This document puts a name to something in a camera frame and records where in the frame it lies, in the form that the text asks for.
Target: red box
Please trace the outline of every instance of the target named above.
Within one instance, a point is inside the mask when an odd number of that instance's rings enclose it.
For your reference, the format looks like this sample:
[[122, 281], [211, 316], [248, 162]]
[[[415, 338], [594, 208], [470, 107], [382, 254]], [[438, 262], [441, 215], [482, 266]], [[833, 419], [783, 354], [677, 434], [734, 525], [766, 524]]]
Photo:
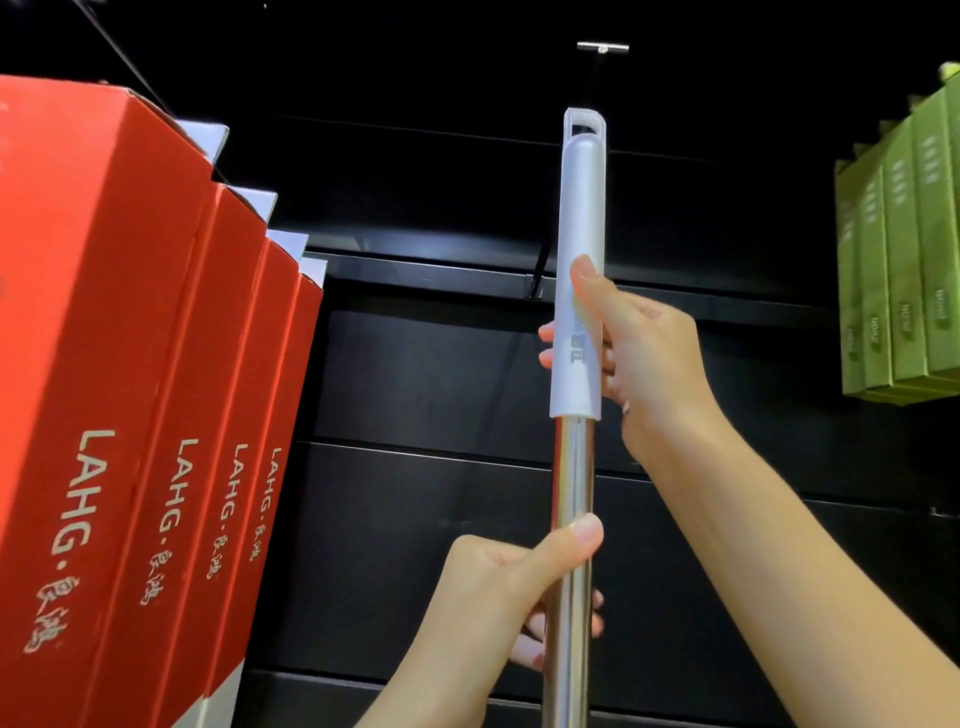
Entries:
[[233, 719], [260, 578], [274, 528], [276, 500], [283, 484], [294, 420], [300, 405], [300, 390], [323, 297], [324, 291], [317, 283], [307, 276], [300, 276], [256, 488], [252, 493], [253, 506], [244, 524], [241, 558], [234, 566], [233, 585], [220, 626], [213, 670], [206, 684], [201, 721], [204, 728], [229, 728]]
[[0, 725], [76, 719], [210, 173], [126, 89], [0, 76]]
[[236, 560], [243, 558], [242, 527], [252, 502], [298, 277], [297, 262], [270, 242], [230, 399], [226, 432], [216, 456], [200, 539], [187, 576], [186, 601], [157, 705], [154, 725], [163, 728], [178, 721], [180, 725], [194, 725], [200, 717], [230, 573]]
[[81, 725], [150, 724], [213, 482], [265, 233], [241, 198], [210, 186]]

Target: white handle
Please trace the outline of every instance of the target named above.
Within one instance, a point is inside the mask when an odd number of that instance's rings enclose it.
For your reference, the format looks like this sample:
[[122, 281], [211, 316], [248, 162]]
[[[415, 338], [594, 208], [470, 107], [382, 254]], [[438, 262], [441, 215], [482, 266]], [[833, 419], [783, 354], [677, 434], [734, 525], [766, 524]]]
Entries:
[[[593, 133], [573, 134], [574, 126], [588, 127]], [[596, 111], [566, 111], [561, 170], [550, 417], [599, 420], [603, 331], [600, 322], [575, 300], [570, 282], [570, 263], [581, 254], [589, 255], [603, 273], [607, 125]]]

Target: hand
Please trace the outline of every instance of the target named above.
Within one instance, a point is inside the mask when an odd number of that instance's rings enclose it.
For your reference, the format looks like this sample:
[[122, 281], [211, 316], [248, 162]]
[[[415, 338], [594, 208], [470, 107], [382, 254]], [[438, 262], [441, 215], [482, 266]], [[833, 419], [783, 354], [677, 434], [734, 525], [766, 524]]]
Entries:
[[[542, 643], [519, 633], [526, 623], [542, 639], [543, 593], [602, 541], [603, 524], [592, 513], [532, 550], [477, 536], [457, 539], [420, 631], [358, 728], [482, 725], [507, 660], [542, 665]], [[594, 594], [593, 601], [599, 606], [602, 597]], [[603, 622], [594, 615], [592, 626], [596, 636]]]
[[[575, 258], [570, 279], [577, 297], [603, 322], [603, 395], [623, 407], [623, 443], [644, 462], [664, 431], [726, 419], [710, 391], [697, 325], [665, 303], [617, 290], [587, 255]], [[540, 338], [553, 342], [553, 323]], [[540, 353], [553, 366], [553, 350]]]

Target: stainless steel pole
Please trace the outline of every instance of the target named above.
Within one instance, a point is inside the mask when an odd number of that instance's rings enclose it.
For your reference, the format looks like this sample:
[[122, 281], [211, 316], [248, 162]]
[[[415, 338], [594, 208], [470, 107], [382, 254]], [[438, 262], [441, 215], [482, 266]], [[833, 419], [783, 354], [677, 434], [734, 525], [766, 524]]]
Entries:
[[[577, 301], [570, 264], [587, 255], [602, 272], [607, 201], [607, 123], [591, 109], [567, 109], [560, 175], [550, 417], [554, 528], [593, 508], [593, 429], [601, 414], [603, 327]], [[543, 728], [586, 728], [592, 618], [590, 564], [546, 596]]]
[[[558, 417], [553, 463], [552, 527], [563, 528], [593, 509], [593, 428], [589, 417]], [[590, 562], [557, 582], [546, 603], [543, 728], [587, 725]]]

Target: fingernail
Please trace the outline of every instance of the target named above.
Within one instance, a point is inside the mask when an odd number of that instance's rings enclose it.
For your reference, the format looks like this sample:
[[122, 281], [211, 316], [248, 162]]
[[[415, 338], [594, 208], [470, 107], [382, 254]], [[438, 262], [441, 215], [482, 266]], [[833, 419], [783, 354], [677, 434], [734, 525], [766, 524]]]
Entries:
[[570, 524], [570, 532], [581, 544], [593, 544], [603, 535], [603, 523], [594, 514], [585, 513]]
[[573, 258], [573, 262], [570, 264], [570, 272], [585, 279], [597, 277], [597, 269], [593, 267], [593, 261], [586, 253]]

